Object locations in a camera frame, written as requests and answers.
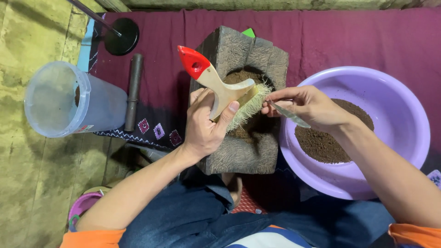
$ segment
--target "denim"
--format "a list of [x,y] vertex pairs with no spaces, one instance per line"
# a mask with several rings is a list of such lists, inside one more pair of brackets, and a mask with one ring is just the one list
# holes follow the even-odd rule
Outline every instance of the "denim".
[[161,191],[127,227],[121,248],[222,248],[269,225],[317,248],[365,248],[394,220],[379,201],[318,195],[289,212],[229,214],[232,198],[217,175],[198,169]]

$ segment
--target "knife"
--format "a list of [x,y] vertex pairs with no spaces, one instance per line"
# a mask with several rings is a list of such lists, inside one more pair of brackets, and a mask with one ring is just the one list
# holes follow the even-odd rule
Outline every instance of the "knife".
[[292,120],[294,123],[297,123],[297,125],[299,125],[300,127],[311,128],[311,126],[308,123],[306,123],[304,120],[302,120],[300,117],[298,117],[297,115],[295,115],[295,114],[289,112],[288,110],[280,107],[279,105],[275,104],[273,101],[266,101],[266,102],[269,103],[277,111],[279,111],[283,116],[285,116],[286,118]]

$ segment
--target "wooden brush handle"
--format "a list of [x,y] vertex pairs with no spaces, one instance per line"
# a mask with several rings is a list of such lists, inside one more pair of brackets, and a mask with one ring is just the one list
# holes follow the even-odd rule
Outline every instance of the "wooden brush handle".
[[219,78],[214,66],[202,54],[183,46],[178,46],[178,51],[188,74],[215,93],[210,113],[211,120],[216,119],[232,101],[237,101],[255,85],[252,79],[237,84],[225,84]]

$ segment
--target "hand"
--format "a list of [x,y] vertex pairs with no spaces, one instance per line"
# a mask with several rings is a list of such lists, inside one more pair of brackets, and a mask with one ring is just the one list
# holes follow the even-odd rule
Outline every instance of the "hand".
[[[278,90],[272,92],[266,100],[272,100],[298,115],[312,128],[327,133],[331,133],[335,127],[349,123],[355,117],[314,86]],[[280,116],[280,113],[267,102],[263,104],[262,114],[268,117]]]
[[237,110],[239,102],[233,101],[220,114],[219,121],[210,121],[214,93],[210,89],[199,89],[190,94],[190,108],[187,110],[187,128],[183,150],[197,160],[212,154],[224,140],[227,126]]

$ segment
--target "person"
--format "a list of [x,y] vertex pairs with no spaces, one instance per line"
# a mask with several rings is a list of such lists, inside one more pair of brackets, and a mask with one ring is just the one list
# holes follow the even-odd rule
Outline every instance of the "person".
[[[275,91],[268,99],[331,134],[381,202],[318,195],[290,212],[228,214],[234,199],[222,178],[193,165],[219,147],[239,103],[213,123],[214,94],[199,89],[191,93],[184,143],[110,190],[69,228],[61,247],[358,248],[369,246],[394,220],[389,234],[400,247],[440,247],[441,192],[423,173],[313,86]],[[266,103],[262,113],[279,116]],[[163,190],[189,167],[184,180]]]

